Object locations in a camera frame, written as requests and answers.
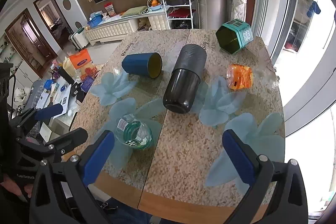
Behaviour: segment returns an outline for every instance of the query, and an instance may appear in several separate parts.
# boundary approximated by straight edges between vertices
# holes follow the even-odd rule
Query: doorway
[[[73,34],[56,0],[36,0],[34,6],[61,49],[64,49]]]
[[[19,14],[5,32],[21,57],[42,78],[57,55],[38,30],[28,9]]]

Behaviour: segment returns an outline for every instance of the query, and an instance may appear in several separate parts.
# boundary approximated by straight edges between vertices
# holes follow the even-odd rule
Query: blue box
[[[87,22],[91,28],[97,26],[103,20],[103,15],[97,15]]]

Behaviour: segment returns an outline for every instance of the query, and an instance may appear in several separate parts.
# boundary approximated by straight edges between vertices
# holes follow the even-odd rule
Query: cable
[[[10,79],[12,77],[14,77],[14,85],[13,85],[13,94],[12,94],[12,105],[10,107],[10,117],[9,117],[10,120],[12,119],[12,110],[13,110],[13,101],[14,101],[14,89],[15,89],[15,84],[16,84],[16,76],[15,76],[14,73],[9,77],[8,83],[9,83],[9,81],[10,81]]]
[[[21,106],[24,106],[25,104],[23,104],[23,105],[19,105],[17,108],[16,108],[16,115],[15,116],[17,116],[17,112],[18,112],[18,110],[19,110],[19,107],[21,107]]]

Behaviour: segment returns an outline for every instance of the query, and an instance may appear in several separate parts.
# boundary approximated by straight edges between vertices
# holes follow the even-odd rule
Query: plastic water bottle
[[[152,131],[133,114],[122,116],[117,123],[114,133],[121,143],[134,149],[145,149],[152,144]]]

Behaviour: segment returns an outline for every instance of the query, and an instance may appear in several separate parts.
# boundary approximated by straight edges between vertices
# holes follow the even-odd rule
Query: blue cup
[[[162,58],[157,52],[129,54],[121,66],[127,73],[156,78],[162,70]]]

